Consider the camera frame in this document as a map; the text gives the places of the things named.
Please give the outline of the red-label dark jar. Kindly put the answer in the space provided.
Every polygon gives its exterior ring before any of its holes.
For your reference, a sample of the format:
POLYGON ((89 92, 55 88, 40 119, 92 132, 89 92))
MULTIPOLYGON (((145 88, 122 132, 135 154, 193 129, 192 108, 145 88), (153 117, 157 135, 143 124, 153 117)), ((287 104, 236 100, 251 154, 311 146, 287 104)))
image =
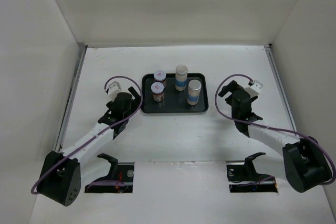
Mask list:
POLYGON ((160 82, 166 87, 166 73, 163 70, 157 70, 153 74, 155 82, 160 82))
POLYGON ((151 85, 151 91, 153 94, 153 100, 155 102, 161 102, 164 100, 164 85, 161 82, 154 82, 151 85))

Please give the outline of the silver-lid shaker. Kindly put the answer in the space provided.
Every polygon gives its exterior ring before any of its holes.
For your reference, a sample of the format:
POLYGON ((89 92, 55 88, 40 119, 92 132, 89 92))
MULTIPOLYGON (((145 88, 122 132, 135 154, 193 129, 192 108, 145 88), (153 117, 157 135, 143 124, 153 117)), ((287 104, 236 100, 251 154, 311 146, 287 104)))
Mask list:
POLYGON ((175 69, 175 88, 177 91, 183 91, 187 85, 188 68, 185 65, 178 65, 175 69))
POLYGON ((191 80, 188 83, 187 103, 189 105, 196 105, 198 103, 202 84, 198 80, 191 80))

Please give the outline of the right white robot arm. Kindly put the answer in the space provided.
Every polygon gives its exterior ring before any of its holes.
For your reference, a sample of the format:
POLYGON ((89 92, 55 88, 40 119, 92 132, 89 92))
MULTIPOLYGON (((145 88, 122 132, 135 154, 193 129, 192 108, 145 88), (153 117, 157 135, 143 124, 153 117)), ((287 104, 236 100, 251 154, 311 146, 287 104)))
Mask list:
POLYGON ((263 84, 256 80, 250 80, 245 88, 233 80, 221 84, 215 96, 225 98, 230 105, 228 119, 234 121, 240 133, 282 156, 286 179, 295 191, 304 193, 318 185, 334 183, 335 165, 317 140, 293 130, 265 125, 262 117, 252 111, 251 105, 262 88, 263 84))

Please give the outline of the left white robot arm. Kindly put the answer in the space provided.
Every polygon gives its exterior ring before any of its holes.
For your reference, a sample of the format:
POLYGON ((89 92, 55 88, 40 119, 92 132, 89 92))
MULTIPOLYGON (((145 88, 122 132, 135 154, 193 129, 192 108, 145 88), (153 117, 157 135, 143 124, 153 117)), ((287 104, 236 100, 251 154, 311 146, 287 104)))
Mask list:
POLYGON ((117 83, 109 89, 107 112, 79 141, 62 152, 51 151, 45 157, 39 180, 31 189, 63 205, 70 206, 81 189, 81 171, 107 143, 125 130, 129 119, 141 107, 141 93, 134 87, 121 90, 117 83))

